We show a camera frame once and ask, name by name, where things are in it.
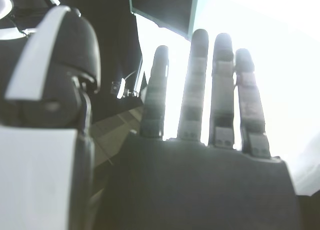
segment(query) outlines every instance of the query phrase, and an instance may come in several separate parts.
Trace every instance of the cable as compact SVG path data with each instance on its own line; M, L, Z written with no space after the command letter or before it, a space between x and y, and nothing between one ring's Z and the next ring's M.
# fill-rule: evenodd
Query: cable
M11 18L11 16L8 16L7 18L8 18L8 20L11 21L11 23L17 28L17 30L18 30L21 34L24 34L24 35L28 38L28 35L27 35L23 30L20 30L20 28L17 26L16 22Z
M131 75L133 75L134 73L136 73L136 70L132 73L130 73L126 78L124 78L124 80L127 80Z

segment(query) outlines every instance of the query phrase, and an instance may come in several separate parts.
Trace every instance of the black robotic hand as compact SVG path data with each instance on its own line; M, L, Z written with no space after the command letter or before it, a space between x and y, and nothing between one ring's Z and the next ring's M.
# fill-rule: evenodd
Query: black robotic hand
M209 38L192 36L177 139L163 141L168 48L155 52L140 133L130 133L108 179L95 230L300 230L286 167L272 158L254 64L234 55L231 38L215 40L209 146L200 143ZM234 144L237 74L242 151Z

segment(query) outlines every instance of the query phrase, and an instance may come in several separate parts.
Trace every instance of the round light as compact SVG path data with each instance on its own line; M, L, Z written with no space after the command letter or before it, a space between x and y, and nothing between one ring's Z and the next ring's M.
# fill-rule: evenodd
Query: round light
M14 7L11 0L0 0L0 19L6 17Z

